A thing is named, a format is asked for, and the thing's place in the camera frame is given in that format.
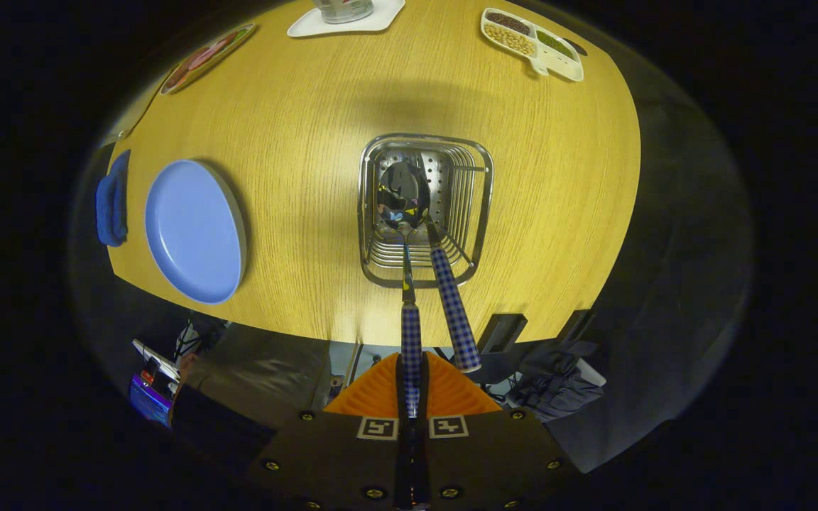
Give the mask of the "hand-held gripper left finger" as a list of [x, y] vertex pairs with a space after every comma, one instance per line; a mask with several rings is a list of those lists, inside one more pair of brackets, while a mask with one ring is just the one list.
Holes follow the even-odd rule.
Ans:
[[249, 482], [285, 510], [413, 506], [413, 421], [400, 356], [378, 362], [325, 410], [283, 424], [250, 465]]

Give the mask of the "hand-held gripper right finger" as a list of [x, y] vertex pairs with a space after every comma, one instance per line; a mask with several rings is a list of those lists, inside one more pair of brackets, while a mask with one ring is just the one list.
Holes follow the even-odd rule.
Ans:
[[423, 356], [409, 447], [412, 509], [533, 510], [579, 481], [533, 412], [499, 407], [442, 357]]

